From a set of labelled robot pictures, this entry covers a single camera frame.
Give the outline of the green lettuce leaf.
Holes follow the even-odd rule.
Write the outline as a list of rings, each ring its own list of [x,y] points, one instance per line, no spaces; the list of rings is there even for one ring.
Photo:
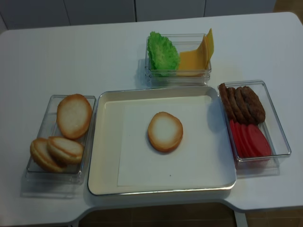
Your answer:
[[[156,71],[158,77],[169,77],[177,70],[180,57],[176,47],[167,37],[157,32],[150,32],[147,41],[150,69]]]

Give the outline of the clear lettuce cheese container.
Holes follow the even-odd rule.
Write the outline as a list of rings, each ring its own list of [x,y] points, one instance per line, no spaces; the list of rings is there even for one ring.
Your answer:
[[[196,50],[206,34],[161,34],[172,41],[172,44],[176,47],[178,54],[180,52],[187,52]],[[172,72],[169,77],[158,77],[156,71],[150,69],[150,60],[147,51],[146,41],[146,54],[145,54],[145,75],[147,80],[153,87],[164,87],[164,86],[192,86],[192,85],[206,85],[210,80],[210,74],[212,71],[211,62],[209,62],[206,70],[198,77],[179,77],[177,71]]]

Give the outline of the flat yellow cheese slice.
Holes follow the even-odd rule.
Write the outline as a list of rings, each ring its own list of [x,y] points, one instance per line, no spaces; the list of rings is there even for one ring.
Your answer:
[[[180,52],[180,64],[177,71],[179,77],[198,77],[206,70],[202,49]]]

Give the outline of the upright yellow cheese slice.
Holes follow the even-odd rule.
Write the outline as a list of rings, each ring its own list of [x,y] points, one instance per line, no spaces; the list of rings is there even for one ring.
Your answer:
[[[197,49],[197,68],[205,70],[208,67],[210,59],[214,53],[213,32],[210,28],[207,35],[203,36],[203,40]]]

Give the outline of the bun half on tray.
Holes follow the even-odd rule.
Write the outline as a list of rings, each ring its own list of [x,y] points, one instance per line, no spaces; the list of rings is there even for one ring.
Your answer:
[[[177,117],[167,112],[159,112],[150,121],[147,136],[154,149],[162,153],[169,153],[181,143],[183,125]]]

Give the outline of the white rectangular tray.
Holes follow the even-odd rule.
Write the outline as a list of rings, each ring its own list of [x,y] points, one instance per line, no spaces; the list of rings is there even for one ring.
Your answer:
[[[167,112],[183,126],[172,152],[150,144],[148,125]],[[108,91],[98,99],[88,188],[94,195],[228,190],[236,182],[226,120],[210,86]]]

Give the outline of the leftmost brown meat patty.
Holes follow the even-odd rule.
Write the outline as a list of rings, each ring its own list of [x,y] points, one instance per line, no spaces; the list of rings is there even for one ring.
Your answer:
[[[232,110],[232,106],[230,104],[229,97],[227,94],[227,87],[224,83],[219,85],[219,93],[220,93],[221,101],[224,105],[224,109],[226,111],[226,114],[227,114],[229,120],[233,120],[234,122],[237,122],[237,119]]]

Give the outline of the brown meat patty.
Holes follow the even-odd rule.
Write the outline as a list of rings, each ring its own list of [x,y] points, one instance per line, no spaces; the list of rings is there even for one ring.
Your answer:
[[[232,106],[230,104],[229,97],[227,94],[227,87],[224,83],[219,85],[219,93],[220,93],[221,101],[224,105],[224,109],[226,111],[226,114],[227,114],[229,120],[233,120],[234,122],[237,122],[237,119],[232,110]]]
[[[251,116],[248,108],[247,108],[247,105],[242,97],[242,94],[241,94],[241,87],[238,87],[236,88],[236,91],[235,91],[235,99],[236,99],[236,102],[237,102],[237,105],[239,107],[239,109],[241,110],[244,118],[246,119],[247,123],[246,124],[254,124],[255,123],[255,120],[254,118]]]
[[[239,109],[236,99],[235,99],[235,88],[229,87],[229,88],[227,88],[227,91],[228,91],[229,101],[232,106],[232,110],[235,114],[235,117],[237,119],[237,122],[240,124],[246,123],[246,119],[244,118],[241,110]]]
[[[250,87],[243,86],[241,95],[247,105],[249,113],[255,119],[256,124],[263,123],[266,118],[266,112],[256,93]]]

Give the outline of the large upright bun half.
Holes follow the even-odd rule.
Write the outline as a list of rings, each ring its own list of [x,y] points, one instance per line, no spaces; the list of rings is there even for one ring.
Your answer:
[[[62,135],[76,140],[89,129],[92,117],[92,107],[81,94],[65,97],[57,107],[56,122]]]

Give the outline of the leftmost red tomato slice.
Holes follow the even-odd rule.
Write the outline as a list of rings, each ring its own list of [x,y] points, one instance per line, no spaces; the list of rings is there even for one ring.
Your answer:
[[[243,152],[242,152],[242,149],[241,149],[241,143],[240,143],[240,140],[239,140],[239,136],[238,136],[238,133],[237,133],[237,130],[236,130],[236,127],[235,127],[235,123],[234,123],[233,120],[230,120],[229,124],[230,124],[230,128],[231,128],[231,131],[232,131],[232,136],[233,136],[233,139],[234,139],[234,143],[235,143],[235,146],[236,146],[236,149],[237,149],[238,156],[240,158],[244,158]]]

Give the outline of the front right bun half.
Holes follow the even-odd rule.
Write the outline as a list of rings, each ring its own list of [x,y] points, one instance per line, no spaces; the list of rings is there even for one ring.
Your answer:
[[[67,165],[79,164],[84,152],[82,144],[58,136],[47,139],[47,149],[51,156]]]

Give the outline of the clear bun container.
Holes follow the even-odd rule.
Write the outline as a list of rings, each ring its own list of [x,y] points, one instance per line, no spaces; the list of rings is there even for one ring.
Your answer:
[[[47,139],[50,136],[62,136],[56,123],[56,114],[59,103],[65,97],[66,95],[52,95],[50,97],[40,129],[38,131],[38,138]],[[36,164],[34,160],[30,158],[25,173],[25,178],[28,181],[82,184],[92,149],[92,134],[95,129],[95,116],[97,106],[97,101],[94,96],[85,96],[85,98],[88,100],[92,108],[92,118],[88,131],[81,138],[77,139],[77,142],[81,143],[84,146],[84,153],[81,162],[76,165],[68,165],[68,167],[62,173],[51,173],[40,168],[38,164]]]

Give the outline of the front brown meat patty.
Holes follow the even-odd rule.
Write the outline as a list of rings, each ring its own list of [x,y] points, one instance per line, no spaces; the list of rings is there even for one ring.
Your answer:
[[[256,124],[263,123],[266,118],[266,112],[256,93],[250,87],[243,86],[241,95],[247,105],[249,113],[255,119]]]

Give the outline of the front left bun half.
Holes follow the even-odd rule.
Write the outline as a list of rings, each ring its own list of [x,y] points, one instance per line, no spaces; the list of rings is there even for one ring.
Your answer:
[[[31,142],[30,154],[32,159],[45,171],[62,173],[67,165],[59,162],[48,151],[47,139],[37,138]]]

